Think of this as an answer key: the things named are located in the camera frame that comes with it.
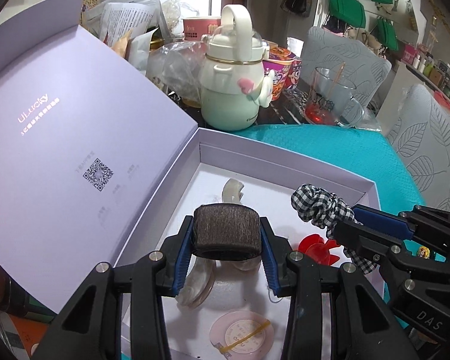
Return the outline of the red hair clip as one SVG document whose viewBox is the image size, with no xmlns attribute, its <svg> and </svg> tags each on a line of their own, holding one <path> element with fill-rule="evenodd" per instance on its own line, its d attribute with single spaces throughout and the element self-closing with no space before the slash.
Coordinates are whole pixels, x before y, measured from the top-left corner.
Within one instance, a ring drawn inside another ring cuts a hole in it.
<svg viewBox="0 0 450 360">
<path fill-rule="evenodd" d="M 330 250 L 336 249 L 339 244 L 335 240 L 328 239 L 326 242 L 319 234 L 306 236 L 298 245 L 298 251 L 312 258 L 316 263 L 332 266 L 340 257 L 331 254 Z"/>
</svg>

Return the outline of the grey leaf chair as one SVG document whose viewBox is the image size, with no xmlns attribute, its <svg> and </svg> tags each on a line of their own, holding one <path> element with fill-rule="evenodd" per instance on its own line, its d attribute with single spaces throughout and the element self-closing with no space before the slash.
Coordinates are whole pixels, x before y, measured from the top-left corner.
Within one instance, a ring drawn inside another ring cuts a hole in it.
<svg viewBox="0 0 450 360">
<path fill-rule="evenodd" d="M 363 43 L 339 37 L 324 28 L 311 27 L 306 34 L 301 53 L 300 78 L 312 82 L 315 68 L 337 72 L 344 63 L 343 77 L 356 86 L 356 100 L 367 107 L 391 71 L 391 63 L 375 55 Z"/>
<path fill-rule="evenodd" d="M 427 206 L 450 211 L 450 113 L 423 85 L 404 93 L 386 134 Z"/>
</svg>

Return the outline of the teal bubble mailer mat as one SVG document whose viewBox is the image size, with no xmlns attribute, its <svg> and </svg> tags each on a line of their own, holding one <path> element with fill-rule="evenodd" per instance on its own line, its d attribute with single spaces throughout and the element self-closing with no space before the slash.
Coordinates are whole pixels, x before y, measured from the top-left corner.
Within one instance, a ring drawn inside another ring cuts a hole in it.
<svg viewBox="0 0 450 360">
<path fill-rule="evenodd" d="M 424 203 L 412 176 L 380 133 L 313 124 L 264 124 L 235 133 L 341 167 L 377 187 L 381 210 L 392 215 Z"/>
</svg>

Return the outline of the lavender gift box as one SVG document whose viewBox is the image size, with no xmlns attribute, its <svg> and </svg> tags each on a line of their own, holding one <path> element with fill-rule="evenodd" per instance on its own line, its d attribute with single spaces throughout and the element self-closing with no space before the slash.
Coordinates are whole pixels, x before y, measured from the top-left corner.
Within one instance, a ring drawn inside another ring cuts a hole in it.
<svg viewBox="0 0 450 360">
<path fill-rule="evenodd" d="M 35 359 L 224 359 L 213 323 L 252 311 L 274 328 L 263 359 L 389 359 L 401 327 L 382 292 L 343 259 L 299 252 L 303 184 L 377 208 L 375 184 L 279 147 L 208 130 L 78 23 L 82 0 L 45 0 L 0 26 L 0 265 L 54 311 Z M 165 238 L 229 179 L 241 205 L 291 246 L 291 297 L 261 255 L 192 253 L 176 297 L 161 295 Z"/>
</svg>

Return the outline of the black white gingham scrunchie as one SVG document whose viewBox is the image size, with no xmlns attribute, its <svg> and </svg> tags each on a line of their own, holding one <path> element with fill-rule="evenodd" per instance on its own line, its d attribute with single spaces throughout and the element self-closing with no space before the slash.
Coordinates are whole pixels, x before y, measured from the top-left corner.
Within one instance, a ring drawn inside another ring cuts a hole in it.
<svg viewBox="0 0 450 360">
<path fill-rule="evenodd" d="M 303 222 L 326 231 L 324 241 L 335 240 L 333 229 L 339 221 L 360 223 L 342 197 L 312 184 L 304 184 L 291 194 L 291 206 Z"/>
</svg>

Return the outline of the beige hair claw clip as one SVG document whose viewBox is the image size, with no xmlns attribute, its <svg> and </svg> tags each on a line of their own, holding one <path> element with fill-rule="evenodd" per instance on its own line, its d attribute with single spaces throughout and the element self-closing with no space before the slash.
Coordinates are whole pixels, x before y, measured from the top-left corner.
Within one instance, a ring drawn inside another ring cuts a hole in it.
<svg viewBox="0 0 450 360">
<path fill-rule="evenodd" d="M 236 179 L 229 179 L 226 181 L 222 189 L 222 203 L 232 203 L 241 205 L 243 197 L 242 190 L 244 184 Z"/>
</svg>

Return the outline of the purple instant noodle cup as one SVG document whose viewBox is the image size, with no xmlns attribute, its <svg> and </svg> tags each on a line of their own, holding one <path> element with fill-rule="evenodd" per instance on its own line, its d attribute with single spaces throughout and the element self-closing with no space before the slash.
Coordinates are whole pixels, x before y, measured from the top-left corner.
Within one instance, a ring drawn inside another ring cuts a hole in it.
<svg viewBox="0 0 450 360">
<path fill-rule="evenodd" d="M 268 58 L 263 59 L 265 73 L 274 72 L 272 100 L 279 99 L 291 66 L 297 59 L 296 55 L 289 49 L 283 47 L 272 47 L 269 50 Z"/>
</svg>

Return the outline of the pink white cup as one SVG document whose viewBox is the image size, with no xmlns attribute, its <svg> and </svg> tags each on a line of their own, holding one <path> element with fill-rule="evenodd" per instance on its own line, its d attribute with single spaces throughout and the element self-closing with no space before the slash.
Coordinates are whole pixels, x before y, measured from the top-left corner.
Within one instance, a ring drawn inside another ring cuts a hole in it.
<svg viewBox="0 0 450 360">
<path fill-rule="evenodd" d="M 185 41 L 200 41 L 203 35 L 213 34 L 221 25 L 218 16 L 183 18 L 183 33 Z"/>
</svg>

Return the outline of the green tote bag lower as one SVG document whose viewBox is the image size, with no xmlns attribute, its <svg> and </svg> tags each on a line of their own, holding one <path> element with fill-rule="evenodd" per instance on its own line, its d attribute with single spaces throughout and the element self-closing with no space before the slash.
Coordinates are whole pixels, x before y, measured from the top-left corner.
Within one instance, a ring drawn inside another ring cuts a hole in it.
<svg viewBox="0 0 450 360">
<path fill-rule="evenodd" d="M 387 49 L 398 51 L 398 41 L 396 38 L 396 31 L 390 20 L 379 17 L 376 24 L 377 39 Z"/>
</svg>

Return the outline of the brown hair roller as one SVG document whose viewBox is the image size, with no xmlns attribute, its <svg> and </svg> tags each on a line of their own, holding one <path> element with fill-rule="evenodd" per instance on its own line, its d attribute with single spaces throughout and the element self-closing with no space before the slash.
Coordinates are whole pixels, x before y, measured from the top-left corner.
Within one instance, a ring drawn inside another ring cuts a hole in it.
<svg viewBox="0 0 450 360">
<path fill-rule="evenodd" d="M 228 262 L 260 256 L 259 214 L 233 203 L 199 206 L 193 215 L 192 253 L 200 258 Z"/>
</svg>

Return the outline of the green tote bag left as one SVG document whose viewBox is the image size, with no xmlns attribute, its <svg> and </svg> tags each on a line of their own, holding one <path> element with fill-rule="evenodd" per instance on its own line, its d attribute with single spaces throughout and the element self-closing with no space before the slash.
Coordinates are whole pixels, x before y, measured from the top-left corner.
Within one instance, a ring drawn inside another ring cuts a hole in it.
<svg viewBox="0 0 450 360">
<path fill-rule="evenodd" d="M 358 0 L 328 0 L 328 9 L 338 20 L 355 28 L 365 28 L 365 9 Z"/>
</svg>

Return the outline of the white green kettle bottle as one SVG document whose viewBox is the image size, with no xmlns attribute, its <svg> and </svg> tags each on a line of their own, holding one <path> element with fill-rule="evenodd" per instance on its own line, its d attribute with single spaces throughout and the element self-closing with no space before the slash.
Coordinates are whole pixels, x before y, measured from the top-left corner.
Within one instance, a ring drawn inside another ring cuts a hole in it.
<svg viewBox="0 0 450 360">
<path fill-rule="evenodd" d="M 274 71 L 266 72 L 263 66 L 270 48 L 240 4 L 226 5 L 221 25 L 202 40 L 206 52 L 199 82 L 204 121 L 226 132 L 250 127 L 272 100 Z"/>
</svg>

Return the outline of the paper document bag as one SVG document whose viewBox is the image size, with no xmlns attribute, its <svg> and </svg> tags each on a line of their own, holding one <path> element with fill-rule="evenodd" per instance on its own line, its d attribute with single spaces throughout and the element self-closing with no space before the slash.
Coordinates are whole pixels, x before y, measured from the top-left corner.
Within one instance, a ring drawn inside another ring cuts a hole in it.
<svg viewBox="0 0 450 360">
<path fill-rule="evenodd" d="M 171 39 L 160 0 L 105 0 L 83 13 L 82 26 L 143 74 L 153 37 Z"/>
</svg>

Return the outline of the near grey leaf chair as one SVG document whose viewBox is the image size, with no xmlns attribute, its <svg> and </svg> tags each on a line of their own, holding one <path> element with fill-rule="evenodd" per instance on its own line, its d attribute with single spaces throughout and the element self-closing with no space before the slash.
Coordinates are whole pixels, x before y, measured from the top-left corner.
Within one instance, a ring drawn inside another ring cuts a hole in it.
<svg viewBox="0 0 450 360">
<path fill-rule="evenodd" d="M 450 113 L 423 85 L 404 93 L 386 134 L 427 206 L 450 211 Z"/>
</svg>

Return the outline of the far grey leaf chair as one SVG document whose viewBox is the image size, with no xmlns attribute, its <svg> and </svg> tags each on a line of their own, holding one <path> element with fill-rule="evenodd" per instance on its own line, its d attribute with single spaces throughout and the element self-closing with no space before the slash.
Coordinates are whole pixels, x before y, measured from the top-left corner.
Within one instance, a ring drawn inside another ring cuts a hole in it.
<svg viewBox="0 0 450 360">
<path fill-rule="evenodd" d="M 312 82 L 315 68 L 337 72 L 344 63 L 343 77 L 356 86 L 356 100 L 367 107 L 391 71 L 391 63 L 375 55 L 363 43 L 339 37 L 324 28 L 311 27 L 306 34 L 301 53 L 300 78 Z"/>
</svg>

